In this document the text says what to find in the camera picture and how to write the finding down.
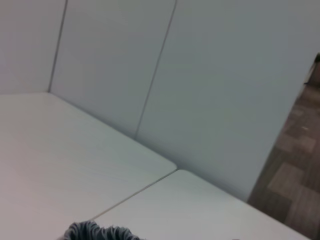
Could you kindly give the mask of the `blue denim shorts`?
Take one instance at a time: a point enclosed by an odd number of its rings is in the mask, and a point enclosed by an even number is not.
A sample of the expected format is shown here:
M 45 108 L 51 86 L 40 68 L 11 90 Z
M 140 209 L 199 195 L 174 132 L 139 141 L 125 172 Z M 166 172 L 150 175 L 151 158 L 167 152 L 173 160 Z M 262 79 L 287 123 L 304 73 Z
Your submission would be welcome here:
M 142 240 L 128 228 L 100 227 L 95 221 L 74 222 L 65 231 L 63 240 Z

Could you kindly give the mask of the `white partition screen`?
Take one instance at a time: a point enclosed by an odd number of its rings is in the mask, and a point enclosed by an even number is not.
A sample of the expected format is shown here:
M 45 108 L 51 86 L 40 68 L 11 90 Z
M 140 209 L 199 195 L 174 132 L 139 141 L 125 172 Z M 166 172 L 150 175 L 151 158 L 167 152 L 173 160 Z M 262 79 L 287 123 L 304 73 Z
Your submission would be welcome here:
M 320 0 L 0 0 L 0 94 L 49 92 L 248 200 Z

